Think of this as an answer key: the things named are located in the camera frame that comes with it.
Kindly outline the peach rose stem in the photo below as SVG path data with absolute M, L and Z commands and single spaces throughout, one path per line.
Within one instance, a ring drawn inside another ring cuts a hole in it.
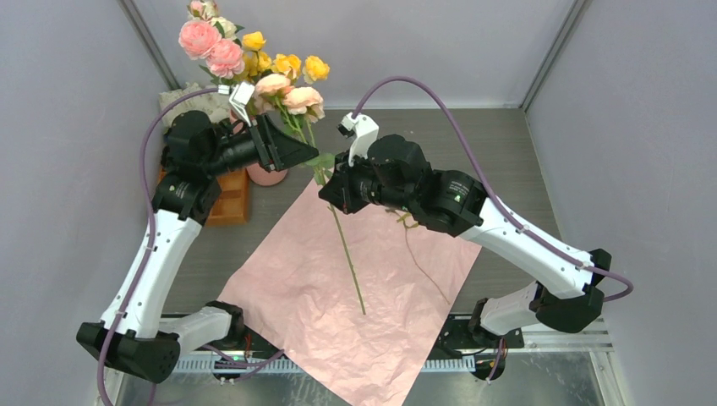
M 311 86 L 296 87 L 285 74 L 268 74 L 255 84 L 255 104 L 261 112 L 268 111 L 267 108 L 276 109 L 282 122 L 288 127 L 289 134 L 303 144 L 318 149 L 312 123 L 324 118 L 324 100 L 320 93 Z M 305 165 L 313 171 L 313 179 L 319 186 L 326 186 L 333 167 L 334 155 L 331 153 L 319 152 L 319 155 L 310 158 Z M 327 203 L 327 209 L 331 212 L 342 249 L 346 265 L 350 271 L 353 286 L 356 291 L 358 305 L 362 315 L 367 315 L 364 298 L 359 285 L 359 280 L 353 264 L 353 259 L 348 248 L 348 243 L 342 229 L 337 209 Z

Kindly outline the purple and pink wrapping paper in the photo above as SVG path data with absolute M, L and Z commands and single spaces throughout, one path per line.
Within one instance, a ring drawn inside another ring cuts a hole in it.
M 417 379 L 480 247 L 367 206 L 338 212 L 362 315 L 331 212 L 309 182 L 220 300 L 352 405 L 400 405 Z

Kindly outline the pink rose stem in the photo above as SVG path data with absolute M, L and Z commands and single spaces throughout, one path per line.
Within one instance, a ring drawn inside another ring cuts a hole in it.
M 200 17 L 202 1 L 190 1 L 188 20 L 178 34 L 178 44 L 185 54 L 205 63 L 202 69 L 217 83 L 228 83 L 241 78 L 244 71 L 244 51 L 234 41 L 224 38 L 220 31 Z

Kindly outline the white rose stem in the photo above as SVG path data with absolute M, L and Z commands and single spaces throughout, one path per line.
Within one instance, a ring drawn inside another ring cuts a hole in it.
M 236 40 L 237 33 L 243 29 L 241 25 L 235 25 L 220 14 L 219 6 L 215 1 L 202 1 L 200 17 L 217 28 L 224 38 Z

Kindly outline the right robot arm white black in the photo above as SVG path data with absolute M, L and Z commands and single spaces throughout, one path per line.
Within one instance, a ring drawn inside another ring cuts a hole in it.
M 602 313 L 605 295 L 597 287 L 602 277 L 589 268 L 607 268 L 611 257 L 606 251 L 563 248 L 579 259 L 577 265 L 550 252 L 528 236 L 529 222 L 519 228 L 502 216 L 500 200 L 489 197 L 478 180 L 432 168 L 420 146 L 401 135 L 378 139 L 366 157 L 339 154 L 319 197 L 345 214 L 369 204 L 406 211 L 430 231 L 480 245 L 533 277 L 526 288 L 477 302 L 468 328 L 480 347 L 537 323 L 578 333 Z

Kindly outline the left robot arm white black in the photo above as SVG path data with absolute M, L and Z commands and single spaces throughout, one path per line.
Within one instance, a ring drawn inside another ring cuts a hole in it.
M 201 111 L 178 115 L 166 133 L 165 174 L 151 199 L 143 243 L 115 299 L 98 322 L 79 327 L 77 342 L 106 367 L 155 384 L 172 374 L 182 356 L 207 344 L 241 346 L 247 328 L 234 304 L 214 300 L 161 326 L 169 289 L 220 197 L 222 175 L 255 163 L 288 169 L 318 154 L 265 114 L 239 131 Z

